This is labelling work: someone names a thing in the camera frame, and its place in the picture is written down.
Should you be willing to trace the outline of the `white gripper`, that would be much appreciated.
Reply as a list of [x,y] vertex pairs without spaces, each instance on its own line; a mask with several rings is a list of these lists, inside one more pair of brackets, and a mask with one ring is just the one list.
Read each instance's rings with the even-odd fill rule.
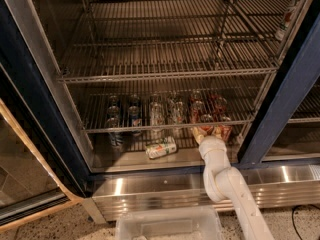
[[199,152],[204,161],[210,159],[222,159],[227,157],[227,148],[223,138],[223,129],[220,126],[214,128],[213,134],[216,136],[204,136],[197,127],[192,128],[195,141],[200,144]]

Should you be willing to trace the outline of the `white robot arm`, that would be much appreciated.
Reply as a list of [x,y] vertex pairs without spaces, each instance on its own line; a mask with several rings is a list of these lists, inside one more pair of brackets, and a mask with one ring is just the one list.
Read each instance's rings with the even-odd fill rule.
[[274,240],[242,174],[230,164],[225,142],[198,127],[192,128],[192,134],[205,163],[203,182],[208,197],[216,203],[232,202],[246,240]]

